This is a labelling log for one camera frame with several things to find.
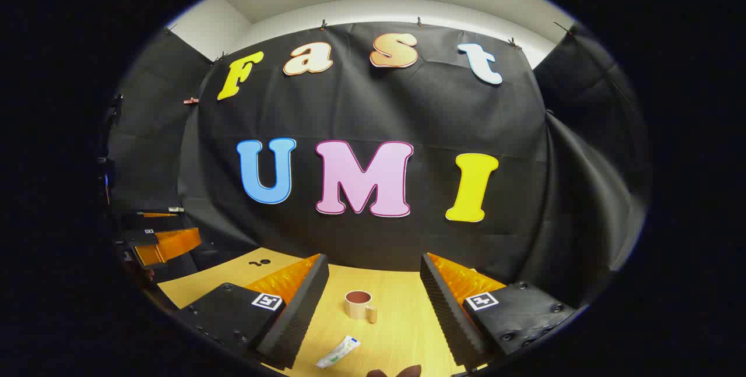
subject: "blue letter u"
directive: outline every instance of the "blue letter u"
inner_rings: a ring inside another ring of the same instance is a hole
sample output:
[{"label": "blue letter u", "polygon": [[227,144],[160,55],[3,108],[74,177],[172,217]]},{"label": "blue letter u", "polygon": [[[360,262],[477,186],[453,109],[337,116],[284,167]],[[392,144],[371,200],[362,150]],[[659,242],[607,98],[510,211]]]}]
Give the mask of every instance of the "blue letter u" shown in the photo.
[{"label": "blue letter u", "polygon": [[290,177],[290,152],[295,149],[293,138],[275,138],[269,141],[269,149],[275,154],[275,177],[272,188],[259,183],[259,141],[240,141],[235,147],[241,156],[241,181],[243,189],[254,201],[263,204],[279,204],[290,196],[293,180]]}]

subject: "beige mug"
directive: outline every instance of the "beige mug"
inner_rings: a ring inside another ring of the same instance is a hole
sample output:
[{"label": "beige mug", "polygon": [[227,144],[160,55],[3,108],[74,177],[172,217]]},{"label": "beige mug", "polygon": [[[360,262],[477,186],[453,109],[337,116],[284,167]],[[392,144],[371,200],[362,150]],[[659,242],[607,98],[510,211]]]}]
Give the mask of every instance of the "beige mug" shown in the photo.
[{"label": "beige mug", "polygon": [[375,323],[378,319],[376,307],[371,305],[373,296],[362,290],[354,290],[344,295],[344,313],[352,319],[368,319]]}]

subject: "yellow letter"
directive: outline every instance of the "yellow letter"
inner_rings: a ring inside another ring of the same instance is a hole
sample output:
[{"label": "yellow letter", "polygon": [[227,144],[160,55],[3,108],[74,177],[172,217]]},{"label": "yellow letter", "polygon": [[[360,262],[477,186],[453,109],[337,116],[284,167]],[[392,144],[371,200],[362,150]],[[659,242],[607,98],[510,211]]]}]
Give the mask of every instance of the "yellow letter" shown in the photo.
[{"label": "yellow letter", "polygon": [[387,33],[373,41],[375,51],[371,52],[371,64],[406,68],[417,62],[417,51],[410,46],[417,45],[411,34]]},{"label": "yellow letter", "polygon": [[252,63],[258,63],[264,58],[264,52],[258,51],[256,54],[251,54],[240,60],[235,60],[231,63],[231,71],[228,72],[226,79],[226,85],[223,86],[223,90],[218,93],[218,100],[222,100],[227,97],[234,96],[238,93],[238,83],[245,82],[248,74],[251,72]]},{"label": "yellow letter", "polygon": [[295,58],[287,61],[282,70],[288,75],[303,74],[306,71],[322,72],[333,64],[333,61],[329,59],[330,55],[331,45],[328,43],[307,43],[298,46],[290,53],[290,56]]},{"label": "yellow letter", "polygon": [[484,220],[484,191],[487,190],[490,173],[498,168],[498,160],[487,154],[459,154],[456,165],[461,168],[461,183],[456,202],[445,212],[445,218],[478,223]]}]

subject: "toothpaste tube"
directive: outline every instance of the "toothpaste tube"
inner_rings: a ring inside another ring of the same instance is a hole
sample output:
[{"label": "toothpaste tube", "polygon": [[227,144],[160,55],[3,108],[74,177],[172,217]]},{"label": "toothpaste tube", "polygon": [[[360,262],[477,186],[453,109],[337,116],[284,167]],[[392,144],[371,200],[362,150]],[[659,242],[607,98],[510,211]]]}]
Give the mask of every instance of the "toothpaste tube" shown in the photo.
[{"label": "toothpaste tube", "polygon": [[319,368],[330,367],[334,365],[336,361],[339,361],[342,358],[344,358],[345,355],[349,354],[352,350],[354,350],[358,346],[360,346],[360,342],[354,337],[347,335],[346,337],[344,337],[344,340],[342,341],[342,343],[340,343],[338,347],[334,348],[334,350],[331,351],[329,355],[320,359],[319,362],[316,363],[316,366]]}]

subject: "wooden table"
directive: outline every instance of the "wooden table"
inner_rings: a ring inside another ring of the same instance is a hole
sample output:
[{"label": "wooden table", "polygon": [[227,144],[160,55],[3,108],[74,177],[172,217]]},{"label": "wooden table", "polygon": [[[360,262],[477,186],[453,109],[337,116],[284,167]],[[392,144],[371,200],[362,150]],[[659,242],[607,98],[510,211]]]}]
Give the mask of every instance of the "wooden table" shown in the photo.
[{"label": "wooden table", "polygon": [[[272,262],[262,266],[249,264],[262,259]],[[177,307],[183,308],[223,282],[245,286],[298,260],[301,258],[261,248],[209,270],[158,285]],[[371,305],[378,307],[375,324],[350,319],[344,313],[344,294],[351,290],[365,290],[373,296]],[[348,334],[359,340],[360,346],[332,367],[316,367],[316,362]],[[381,369],[395,377],[416,364],[422,366],[422,377],[466,371],[453,361],[419,273],[329,265],[329,281],[295,365],[281,372],[290,377],[365,377],[368,371]]]}]

